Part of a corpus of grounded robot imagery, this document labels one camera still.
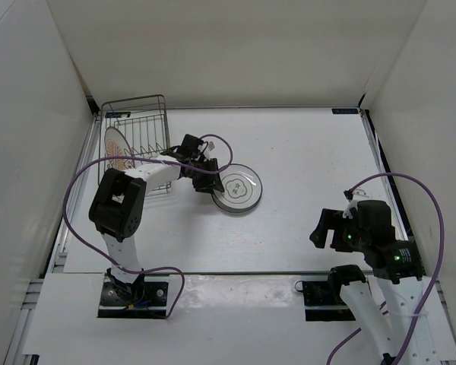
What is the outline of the white plate orange sunburst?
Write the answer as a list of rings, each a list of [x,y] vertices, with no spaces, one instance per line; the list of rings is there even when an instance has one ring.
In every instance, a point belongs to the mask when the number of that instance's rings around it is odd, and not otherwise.
[[[135,168],[135,161],[131,160],[131,148],[125,136],[115,127],[108,127],[104,135],[104,148],[107,157],[117,157],[109,160],[112,168],[129,170]]]

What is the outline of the white plate grey flower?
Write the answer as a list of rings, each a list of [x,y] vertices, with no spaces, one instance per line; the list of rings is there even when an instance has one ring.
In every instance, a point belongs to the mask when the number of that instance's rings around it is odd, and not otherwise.
[[[261,201],[260,192],[246,191],[243,194],[234,195],[227,190],[224,193],[215,192],[212,195],[215,205],[230,214],[245,214],[253,211]]]

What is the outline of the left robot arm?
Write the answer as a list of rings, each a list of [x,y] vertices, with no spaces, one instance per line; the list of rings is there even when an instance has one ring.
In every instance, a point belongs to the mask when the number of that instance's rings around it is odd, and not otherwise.
[[[103,238],[113,260],[107,276],[120,298],[136,304],[144,296],[144,279],[135,245],[145,196],[178,179],[192,181],[196,192],[223,192],[212,141],[186,135],[179,146],[161,151],[148,162],[127,170],[109,168],[100,181],[89,219]]]

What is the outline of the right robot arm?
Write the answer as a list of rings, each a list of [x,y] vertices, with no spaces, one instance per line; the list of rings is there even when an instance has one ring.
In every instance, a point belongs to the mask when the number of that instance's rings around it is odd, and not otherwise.
[[[380,364],[439,364],[431,328],[424,311],[423,267],[417,245],[398,240],[391,209],[384,201],[352,201],[343,211],[325,208],[309,239],[315,247],[360,252],[372,269],[385,298],[387,313],[374,301],[358,265],[333,267],[326,294],[344,303],[369,340]]]

